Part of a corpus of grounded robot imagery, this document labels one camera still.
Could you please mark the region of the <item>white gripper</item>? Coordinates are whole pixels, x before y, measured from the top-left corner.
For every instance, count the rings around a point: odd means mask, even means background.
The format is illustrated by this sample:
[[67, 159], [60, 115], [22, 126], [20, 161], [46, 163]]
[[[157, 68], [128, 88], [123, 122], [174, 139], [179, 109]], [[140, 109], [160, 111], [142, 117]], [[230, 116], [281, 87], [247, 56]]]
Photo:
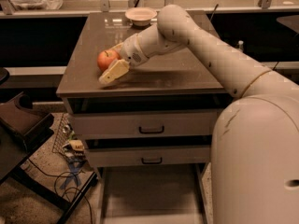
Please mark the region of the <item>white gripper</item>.
[[111, 48], [122, 57], [113, 61], [108, 69], [99, 77], [101, 84], [109, 84], [129, 72], [130, 66], [137, 67], [145, 63], [149, 58], [142, 52], [136, 35], [128, 37], [123, 43]]

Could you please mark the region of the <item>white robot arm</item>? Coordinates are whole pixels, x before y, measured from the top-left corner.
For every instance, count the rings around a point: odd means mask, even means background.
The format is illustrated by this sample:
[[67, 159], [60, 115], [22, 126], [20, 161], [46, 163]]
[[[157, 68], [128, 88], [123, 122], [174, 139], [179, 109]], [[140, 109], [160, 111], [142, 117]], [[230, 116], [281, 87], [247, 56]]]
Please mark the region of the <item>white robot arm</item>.
[[103, 84], [154, 55], [188, 48], [234, 97], [212, 134], [214, 224], [299, 224], [299, 86], [200, 28], [176, 5], [102, 51]]

